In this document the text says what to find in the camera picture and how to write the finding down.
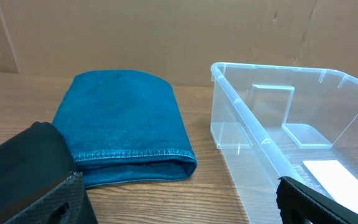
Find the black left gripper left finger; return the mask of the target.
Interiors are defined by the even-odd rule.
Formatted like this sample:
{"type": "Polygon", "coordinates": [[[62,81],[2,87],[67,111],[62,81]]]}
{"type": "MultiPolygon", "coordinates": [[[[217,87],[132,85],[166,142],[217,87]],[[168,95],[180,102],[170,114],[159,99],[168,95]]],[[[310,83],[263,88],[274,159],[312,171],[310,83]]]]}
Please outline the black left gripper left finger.
{"type": "Polygon", "coordinates": [[[97,223],[81,172],[70,172],[6,209],[4,223],[97,223]]]}

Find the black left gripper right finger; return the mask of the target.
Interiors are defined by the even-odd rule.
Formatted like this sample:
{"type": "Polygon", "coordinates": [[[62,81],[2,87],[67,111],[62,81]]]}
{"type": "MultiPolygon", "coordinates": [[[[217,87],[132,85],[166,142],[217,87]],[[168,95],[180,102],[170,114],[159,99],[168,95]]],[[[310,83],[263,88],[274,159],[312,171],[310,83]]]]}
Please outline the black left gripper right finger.
{"type": "Polygon", "coordinates": [[[277,207],[283,224],[358,224],[358,214],[301,182],[279,178],[277,207]]]}

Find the black cloth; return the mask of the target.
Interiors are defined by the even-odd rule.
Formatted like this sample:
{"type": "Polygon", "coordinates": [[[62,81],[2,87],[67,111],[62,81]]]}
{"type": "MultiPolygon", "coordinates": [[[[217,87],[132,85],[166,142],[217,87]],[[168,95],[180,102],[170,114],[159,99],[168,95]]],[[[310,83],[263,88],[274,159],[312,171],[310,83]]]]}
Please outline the black cloth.
{"type": "Polygon", "coordinates": [[[77,172],[62,135],[50,123],[31,127],[0,145],[0,223],[7,208],[77,172]]]}

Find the teal blue towel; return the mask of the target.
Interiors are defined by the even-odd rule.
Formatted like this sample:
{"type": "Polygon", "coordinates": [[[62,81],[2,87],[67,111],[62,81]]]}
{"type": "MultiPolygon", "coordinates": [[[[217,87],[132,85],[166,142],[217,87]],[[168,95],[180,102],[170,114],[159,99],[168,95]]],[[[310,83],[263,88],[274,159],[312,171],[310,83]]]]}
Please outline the teal blue towel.
{"type": "Polygon", "coordinates": [[[86,188],[185,180],[198,165],[172,86],[145,72],[77,75],[52,123],[86,188]]]}

